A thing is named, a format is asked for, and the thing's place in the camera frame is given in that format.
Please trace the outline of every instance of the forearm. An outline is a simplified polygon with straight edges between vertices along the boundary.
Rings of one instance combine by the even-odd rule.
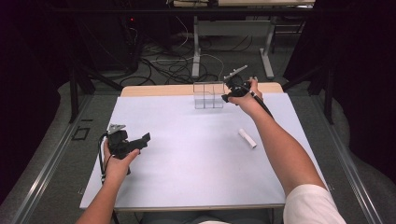
[[[318,172],[303,149],[289,133],[280,127],[263,109],[250,114],[259,131],[266,154],[285,194],[302,184],[322,186]]]
[[[119,186],[105,182],[77,223],[110,223],[118,190]]]

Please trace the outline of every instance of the person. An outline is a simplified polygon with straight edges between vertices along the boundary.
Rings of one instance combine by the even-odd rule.
[[[262,99],[257,80],[251,78],[249,81],[250,89]],[[332,195],[327,191],[325,184],[318,175],[314,163],[297,140],[280,127],[250,94],[243,97],[230,97],[229,101],[239,105],[253,119],[258,129],[266,155],[286,195],[283,212],[284,223],[345,223],[337,211]],[[108,223],[110,221],[117,191],[125,177],[129,162],[137,156],[137,151],[134,150],[122,161],[117,159],[108,161],[105,184],[78,220],[78,223]],[[106,144],[105,152],[105,156],[109,157]],[[163,212],[145,214],[143,223],[219,224],[238,223],[239,221],[239,223],[265,223],[262,220],[266,219],[265,216],[260,217],[263,214],[263,211],[260,210],[252,213],[249,213],[251,211],[248,210],[245,212],[244,210],[218,212],[224,213],[225,217],[231,217],[231,219],[213,218],[207,216],[207,213],[204,216],[197,217],[188,212],[176,213],[176,217],[172,217],[174,213]],[[185,220],[177,222],[180,217],[185,218]]]

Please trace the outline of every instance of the white tube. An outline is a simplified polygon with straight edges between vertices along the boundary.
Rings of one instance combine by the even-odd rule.
[[[245,132],[243,129],[239,129],[239,134],[247,140],[248,144],[250,145],[251,148],[254,148],[257,146],[256,142]]]

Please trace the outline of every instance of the table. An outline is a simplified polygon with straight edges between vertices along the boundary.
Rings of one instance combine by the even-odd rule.
[[[276,121],[305,148],[321,171],[290,98],[280,85],[261,83]],[[131,164],[115,204],[118,211],[182,211],[281,207],[285,195],[251,118],[240,108],[195,109],[193,86],[126,87],[110,123],[125,124],[129,140],[150,132]],[[258,144],[238,135],[243,128]],[[96,161],[80,207],[101,188]]]
[[[306,6],[315,4],[315,0],[219,0],[219,7],[282,7]],[[207,3],[200,1],[174,1],[175,7],[207,7]],[[194,16],[194,58],[192,64],[193,77],[199,76],[201,49],[199,35],[255,35],[265,36],[265,46],[260,49],[265,75],[274,78],[274,72],[268,58],[272,38],[276,27],[276,17],[269,21],[198,21]]]

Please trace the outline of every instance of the white t-shirt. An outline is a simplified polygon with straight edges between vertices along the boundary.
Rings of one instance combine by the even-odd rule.
[[[285,224],[346,223],[338,213],[330,192],[316,185],[301,185],[291,191],[286,198],[283,219]],[[201,224],[226,223],[205,221]]]

